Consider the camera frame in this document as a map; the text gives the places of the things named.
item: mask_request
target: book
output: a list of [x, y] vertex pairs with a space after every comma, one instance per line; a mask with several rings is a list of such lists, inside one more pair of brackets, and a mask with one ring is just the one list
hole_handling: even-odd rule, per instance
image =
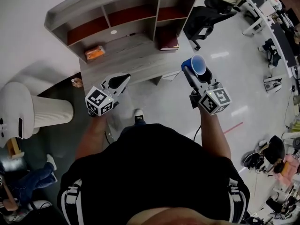
[[176, 31], [171, 27], [158, 27], [157, 41], [161, 51], [178, 50], [179, 48]]

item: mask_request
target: red line on floor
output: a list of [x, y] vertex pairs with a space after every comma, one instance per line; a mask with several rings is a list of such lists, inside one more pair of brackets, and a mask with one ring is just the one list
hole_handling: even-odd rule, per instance
[[231, 129], [227, 130], [224, 132], [224, 134], [229, 133], [230, 131], [234, 130], [235, 128], [237, 128], [239, 125], [242, 125], [243, 122], [240, 122], [239, 124], [235, 125], [234, 127], [232, 127]]

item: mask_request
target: white floor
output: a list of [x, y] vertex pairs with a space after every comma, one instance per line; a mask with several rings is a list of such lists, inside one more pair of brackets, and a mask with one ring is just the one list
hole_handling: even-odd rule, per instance
[[[204, 6], [204, 0], [197, 0], [196, 6]], [[281, 137], [286, 131], [285, 110], [290, 96], [291, 79], [286, 75], [282, 61], [272, 72], [274, 75], [284, 74], [283, 87], [276, 94], [267, 94], [263, 86], [264, 76], [269, 76], [265, 55], [257, 50], [269, 37], [268, 31], [263, 30], [254, 37], [242, 35], [249, 24], [243, 14], [215, 25], [214, 31], [206, 40], [199, 40], [201, 45], [197, 54], [202, 55], [208, 67], [217, 75], [219, 81], [228, 89], [233, 103], [221, 112], [218, 117], [224, 131], [240, 124], [226, 133], [230, 144], [232, 161], [238, 171], [242, 169], [242, 155], [252, 150], [262, 138], [270, 139], [273, 135]], [[158, 86], [151, 82], [142, 82], [127, 88], [123, 100], [127, 101], [130, 109], [127, 114], [121, 114], [122, 105], [117, 107], [110, 124], [121, 131], [124, 126], [132, 125], [132, 110], [141, 108], [147, 123], [161, 123], [173, 128], [179, 133], [193, 138], [200, 125], [200, 114], [192, 109], [189, 94], [191, 88], [183, 73], [172, 82], [161, 81]], [[289, 106], [286, 123], [294, 118], [293, 106]], [[201, 133], [196, 141], [201, 143]], [[258, 212], [268, 192], [274, 183], [273, 178], [252, 174], [248, 170], [241, 172], [251, 192], [249, 211]]]

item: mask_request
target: orange box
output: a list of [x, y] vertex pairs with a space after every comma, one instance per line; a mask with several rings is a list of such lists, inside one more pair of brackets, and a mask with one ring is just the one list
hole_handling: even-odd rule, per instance
[[94, 47], [94, 48], [86, 51], [84, 54], [85, 54], [87, 60], [91, 60], [91, 59], [95, 59], [97, 57], [102, 56], [104, 53], [105, 53], [105, 50], [104, 50], [103, 46], [97, 46], [97, 47]]

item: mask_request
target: gray wooden cabinet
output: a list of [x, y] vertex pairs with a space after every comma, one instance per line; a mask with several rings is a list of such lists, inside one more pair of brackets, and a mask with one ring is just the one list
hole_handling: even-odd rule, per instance
[[[194, 3], [195, 0], [66, 0], [48, 11], [45, 27], [87, 63], [86, 50], [103, 45], [111, 52], [117, 39], [132, 33], [142, 33], [154, 41], [156, 27], [171, 25], [179, 35]], [[138, 39], [128, 37], [122, 42], [123, 49], [134, 42]]]

